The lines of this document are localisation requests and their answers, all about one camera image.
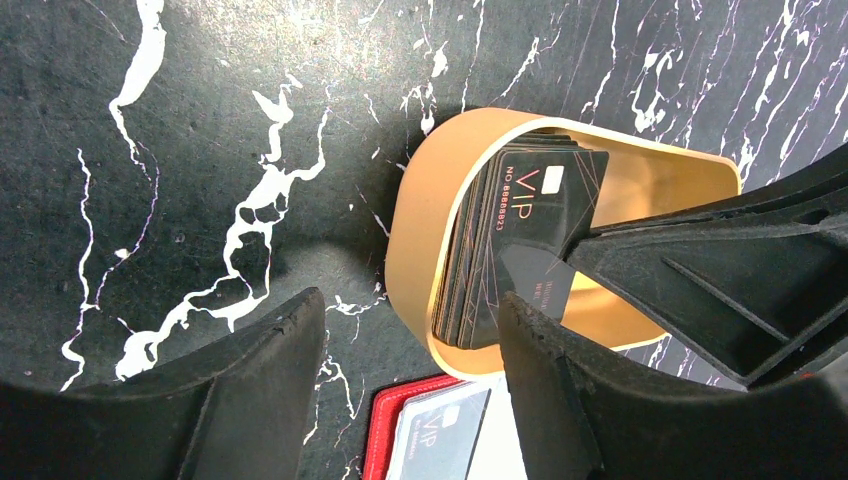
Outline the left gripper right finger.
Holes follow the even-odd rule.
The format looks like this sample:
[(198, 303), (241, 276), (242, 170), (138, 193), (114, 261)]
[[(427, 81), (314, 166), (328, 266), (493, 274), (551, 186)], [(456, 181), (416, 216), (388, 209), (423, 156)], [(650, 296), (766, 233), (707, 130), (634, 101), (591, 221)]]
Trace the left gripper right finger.
[(843, 479), (847, 372), (739, 392), (636, 363), (514, 293), (500, 350), (531, 479)]

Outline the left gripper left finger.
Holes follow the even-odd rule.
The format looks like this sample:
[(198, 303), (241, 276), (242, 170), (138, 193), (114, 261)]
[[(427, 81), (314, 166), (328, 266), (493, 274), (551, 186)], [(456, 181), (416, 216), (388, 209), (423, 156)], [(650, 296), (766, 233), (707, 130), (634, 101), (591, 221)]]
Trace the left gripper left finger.
[(293, 479), (325, 341), (310, 287), (127, 381), (1, 386), (5, 479)]

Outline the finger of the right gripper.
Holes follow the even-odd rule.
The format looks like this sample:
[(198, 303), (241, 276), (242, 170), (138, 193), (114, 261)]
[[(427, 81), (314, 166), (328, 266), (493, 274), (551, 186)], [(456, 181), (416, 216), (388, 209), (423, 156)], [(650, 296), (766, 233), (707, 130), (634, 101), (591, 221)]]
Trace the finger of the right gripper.
[(566, 257), (728, 378), (847, 362), (847, 150), (745, 194), (594, 229)]

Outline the red card holder wallet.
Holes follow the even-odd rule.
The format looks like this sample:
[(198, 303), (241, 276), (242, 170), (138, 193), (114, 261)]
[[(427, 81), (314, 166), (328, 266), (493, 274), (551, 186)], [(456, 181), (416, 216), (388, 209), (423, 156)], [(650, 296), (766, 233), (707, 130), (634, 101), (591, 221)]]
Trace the red card holder wallet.
[(371, 412), (364, 479), (525, 479), (505, 376), (388, 387)]

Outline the orange oval tray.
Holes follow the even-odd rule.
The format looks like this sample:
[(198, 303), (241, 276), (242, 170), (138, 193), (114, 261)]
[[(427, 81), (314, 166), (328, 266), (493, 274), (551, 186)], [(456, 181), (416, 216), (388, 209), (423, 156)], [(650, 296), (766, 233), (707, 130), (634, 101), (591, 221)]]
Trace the orange oval tray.
[(736, 196), (741, 180), (728, 158), (644, 140), (559, 117), (485, 107), (444, 122), (413, 154), (401, 181), (385, 265), (390, 302), (446, 373), (482, 381), (503, 370), (498, 346), (461, 349), (433, 331), (446, 284), (451, 230), (473, 178), (522, 134), (566, 134), (611, 156), (598, 178), (594, 226), (640, 220)]

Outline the stack of black credit cards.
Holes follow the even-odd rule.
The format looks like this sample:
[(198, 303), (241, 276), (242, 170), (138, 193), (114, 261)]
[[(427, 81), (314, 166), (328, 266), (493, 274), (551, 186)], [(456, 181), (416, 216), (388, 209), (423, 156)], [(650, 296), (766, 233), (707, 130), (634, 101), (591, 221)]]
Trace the stack of black credit cards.
[(565, 252), (589, 231), (609, 159), (566, 134), (530, 132), (485, 162), (451, 228), (436, 339), (463, 350), (497, 344), (507, 292), (564, 314), (576, 274)]

